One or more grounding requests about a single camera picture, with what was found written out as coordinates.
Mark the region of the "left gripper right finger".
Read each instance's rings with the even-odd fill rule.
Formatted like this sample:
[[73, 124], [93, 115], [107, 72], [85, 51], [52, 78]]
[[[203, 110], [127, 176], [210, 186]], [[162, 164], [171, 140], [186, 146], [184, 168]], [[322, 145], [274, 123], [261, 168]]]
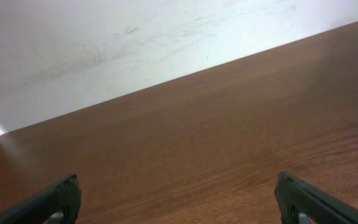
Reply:
[[284, 224], [358, 224], [358, 209], [287, 172], [278, 175], [275, 198]]

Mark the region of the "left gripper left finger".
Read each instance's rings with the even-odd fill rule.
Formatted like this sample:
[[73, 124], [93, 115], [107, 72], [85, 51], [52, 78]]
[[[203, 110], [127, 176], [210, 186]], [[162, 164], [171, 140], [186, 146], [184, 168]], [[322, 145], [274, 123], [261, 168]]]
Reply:
[[81, 207], [77, 175], [71, 174], [0, 213], [0, 224], [74, 223]]

